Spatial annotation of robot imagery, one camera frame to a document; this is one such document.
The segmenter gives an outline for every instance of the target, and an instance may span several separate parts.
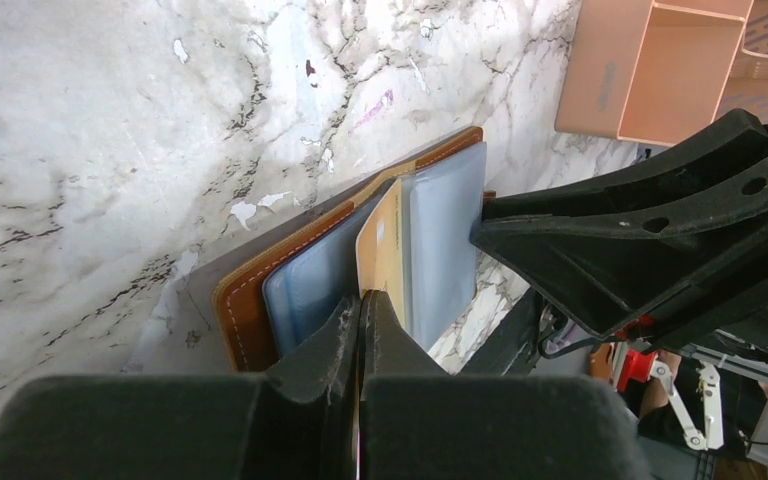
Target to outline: white marble countertop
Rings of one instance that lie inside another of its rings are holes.
[[[466,125],[488,188],[620,168],[552,127],[577,0],[0,2],[0,406],[57,372],[228,368],[187,274]],[[456,371],[525,290],[482,260]]]

